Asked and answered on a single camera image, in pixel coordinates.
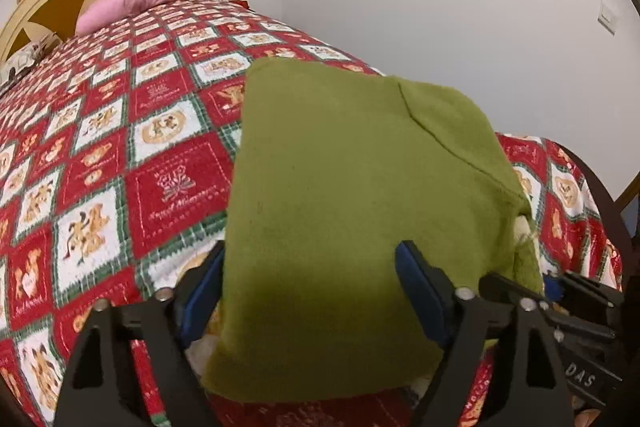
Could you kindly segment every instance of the bolt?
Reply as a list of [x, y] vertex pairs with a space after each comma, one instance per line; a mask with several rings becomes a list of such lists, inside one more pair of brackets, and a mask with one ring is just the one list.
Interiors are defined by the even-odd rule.
[[170, 298], [174, 296], [173, 288], [160, 288], [155, 294], [154, 297], [160, 302], [168, 301]]
[[471, 288], [467, 288], [466, 286], [462, 286], [456, 289], [456, 297], [463, 301], [470, 301], [476, 296], [474, 291]]
[[109, 301], [109, 299], [98, 299], [94, 302], [94, 310], [96, 310], [97, 312], [103, 312], [109, 306], [111, 306], [111, 302]]
[[522, 309], [526, 312], [532, 312], [538, 307], [536, 302], [533, 299], [529, 299], [529, 297], [525, 297], [524, 299], [521, 299], [520, 305], [522, 306]]

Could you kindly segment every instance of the wooden bed frame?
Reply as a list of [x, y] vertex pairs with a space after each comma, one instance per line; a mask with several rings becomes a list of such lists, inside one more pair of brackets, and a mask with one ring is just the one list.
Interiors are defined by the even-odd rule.
[[[94, 1], [22, 0], [0, 33], [0, 64], [17, 49], [45, 34], [54, 32], [62, 40], [73, 36], [78, 16], [84, 13]], [[607, 235], [623, 257], [626, 281], [637, 272], [639, 256], [632, 251], [631, 240], [619, 210], [593, 171], [569, 149], [562, 148], [572, 157], [588, 181]], [[34, 427], [2, 378], [0, 378], [0, 423], [7, 427]]]
[[21, 0], [0, 33], [0, 65], [30, 41], [55, 33], [71, 38], [76, 21], [95, 0]]

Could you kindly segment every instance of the bed headboard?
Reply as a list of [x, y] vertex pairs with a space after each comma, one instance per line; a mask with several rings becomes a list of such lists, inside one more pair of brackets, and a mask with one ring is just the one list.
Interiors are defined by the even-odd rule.
[[30, 41], [56, 33], [63, 41], [95, 0], [21, 0], [0, 33], [0, 64]]

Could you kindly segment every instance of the bedspread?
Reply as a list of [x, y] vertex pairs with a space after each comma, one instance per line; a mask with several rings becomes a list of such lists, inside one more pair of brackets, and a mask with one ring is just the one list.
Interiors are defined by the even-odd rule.
[[[179, 0], [67, 41], [0, 100], [0, 373], [37, 425], [53, 420], [92, 302], [132, 303], [174, 286], [223, 237], [244, 72], [264, 56], [380, 74], [235, 4]], [[532, 204], [541, 269], [619, 282], [620, 256], [571, 160], [548, 140], [499, 138]], [[132, 350], [161, 425], [144, 344]], [[490, 356], [462, 425], [478, 416]], [[406, 395], [212, 403], [229, 426], [398, 427], [410, 416]]]

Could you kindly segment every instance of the green towel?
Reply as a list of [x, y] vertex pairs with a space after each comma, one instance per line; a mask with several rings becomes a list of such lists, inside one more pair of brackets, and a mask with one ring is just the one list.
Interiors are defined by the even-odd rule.
[[403, 239], [456, 286], [497, 271], [542, 287], [532, 241], [514, 240], [529, 203], [460, 92], [267, 58], [242, 121], [212, 392], [308, 401], [433, 373], [441, 351], [394, 269]]

